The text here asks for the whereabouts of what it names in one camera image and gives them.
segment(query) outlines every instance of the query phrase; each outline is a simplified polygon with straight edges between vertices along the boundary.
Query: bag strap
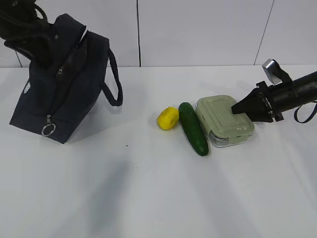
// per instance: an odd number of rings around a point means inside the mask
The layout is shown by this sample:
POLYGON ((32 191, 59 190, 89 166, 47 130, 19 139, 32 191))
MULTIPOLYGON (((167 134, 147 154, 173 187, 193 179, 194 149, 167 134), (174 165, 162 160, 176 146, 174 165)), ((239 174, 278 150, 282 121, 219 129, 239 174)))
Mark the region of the bag strap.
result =
POLYGON ((316 106, 315 106, 315 108, 314 108, 312 114, 311 114, 305 121, 299 121, 299 120, 298 120, 298 117, 297 117, 297 114, 298 114, 299 109, 303 106, 303 105, 301 105, 301 106, 300 106, 298 109, 296 109, 296 111, 294 112, 294 119, 295 119, 295 121, 297 121, 297 122, 299 122, 299 123, 302 123, 302 124, 305 124, 305 123, 309 122, 311 119, 313 119, 313 117, 317 114, 317 101, 312 102, 312 103, 316 103, 316 106))
POLYGON ((109 60, 110 60, 110 66, 111 66, 111 70, 115 79, 115 82, 117 84, 118 87, 118 98, 117 100, 114 98, 113 94, 111 93, 109 87, 106 85, 105 82, 103 82, 101 84, 101 89, 103 90, 106 98, 108 99, 109 103, 114 106, 114 107, 119 107, 122 105, 123 103, 123 93, 122 93, 122 86, 121 83, 119 81, 119 73, 118 73, 118 66, 117 66, 117 62, 115 60, 114 54, 111 51, 111 49, 108 49, 108 55, 109 55, 109 60))

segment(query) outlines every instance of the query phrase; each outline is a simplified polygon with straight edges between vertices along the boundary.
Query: black strap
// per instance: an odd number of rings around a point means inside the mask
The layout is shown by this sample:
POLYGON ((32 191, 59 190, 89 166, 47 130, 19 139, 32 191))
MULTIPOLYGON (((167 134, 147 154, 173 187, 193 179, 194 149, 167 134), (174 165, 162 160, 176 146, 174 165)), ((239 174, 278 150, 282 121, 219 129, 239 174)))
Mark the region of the black strap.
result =
POLYGON ((21 27, 21 28, 24 28, 24 29, 34 29, 37 27, 37 24, 34 24, 36 23, 37 21, 39 22, 48 22, 48 18, 45 14, 45 12, 39 7, 37 6, 36 4, 26 4, 24 3, 24 7, 29 10, 30 12, 32 12, 33 9, 36 9, 37 11, 39 11, 39 13, 42 15, 43 19, 38 19, 38 20, 34 20, 34 22, 31 22, 31 23, 28 23, 28 22, 22 22, 10 15, 8 15, 5 11, 2 11, 0 10, 0 18, 2 18, 3 20, 15 25, 15 26, 18 26, 18 27, 21 27))
POLYGON ((115 82, 118 86, 118 99, 116 100, 113 97, 113 94, 111 93, 110 89, 108 88, 108 86, 103 82, 101 84, 101 89, 103 90, 106 98, 108 99, 109 103, 114 106, 114 107, 119 107, 122 105, 123 103, 123 93, 122 93, 122 86, 121 83, 119 81, 119 73, 118 73, 118 66, 117 66, 117 62, 115 60, 114 54, 111 51, 111 49, 108 50, 108 55, 109 55, 109 60, 110 60, 110 66, 112 69, 112 73, 115 79, 115 82))
POLYGON ((298 109, 296 109, 295 112, 294 112, 294 119, 295 119, 295 121, 304 124, 304 123, 309 122, 311 119, 313 119, 313 117, 317 114, 317 102, 312 102, 312 103, 316 103, 316 106, 315 106, 315 108, 314 108, 312 114, 311 114, 305 121, 299 121, 299 120, 298 120, 298 117, 297 117, 297 114, 298 114, 298 110, 303 106, 303 105, 301 105, 301 106, 300 106, 298 109))

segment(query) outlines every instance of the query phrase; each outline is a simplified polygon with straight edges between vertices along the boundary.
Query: lemon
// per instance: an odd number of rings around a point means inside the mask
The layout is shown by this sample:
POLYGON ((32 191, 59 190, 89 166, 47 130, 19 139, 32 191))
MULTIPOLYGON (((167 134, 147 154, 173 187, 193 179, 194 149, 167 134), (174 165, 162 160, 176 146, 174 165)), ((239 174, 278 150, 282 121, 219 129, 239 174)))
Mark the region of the lemon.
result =
POLYGON ((178 109, 173 107, 166 108, 158 117, 158 125, 162 130, 170 130, 179 120, 178 109))

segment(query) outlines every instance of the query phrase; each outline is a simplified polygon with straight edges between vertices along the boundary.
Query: cucumber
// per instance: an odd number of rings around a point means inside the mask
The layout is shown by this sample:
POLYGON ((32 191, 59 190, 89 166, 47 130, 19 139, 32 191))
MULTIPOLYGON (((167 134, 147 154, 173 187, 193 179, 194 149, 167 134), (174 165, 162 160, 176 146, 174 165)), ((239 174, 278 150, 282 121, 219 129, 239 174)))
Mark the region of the cucumber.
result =
POLYGON ((189 103, 182 103, 179 108, 179 121, 183 127, 189 143, 192 145, 197 154, 206 156, 209 153, 209 146, 200 127, 196 113, 189 103))

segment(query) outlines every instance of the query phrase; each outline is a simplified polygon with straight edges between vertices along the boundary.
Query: food container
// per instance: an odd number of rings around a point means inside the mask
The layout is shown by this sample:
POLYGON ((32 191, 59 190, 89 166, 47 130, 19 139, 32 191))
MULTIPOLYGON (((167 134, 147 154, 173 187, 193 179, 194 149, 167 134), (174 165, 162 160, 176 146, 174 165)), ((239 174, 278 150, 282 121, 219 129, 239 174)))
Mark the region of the food container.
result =
POLYGON ((231 107, 236 103, 227 95, 201 98, 197 102, 197 117, 216 147, 241 144, 254 132, 254 124, 245 113, 232 113, 231 107))

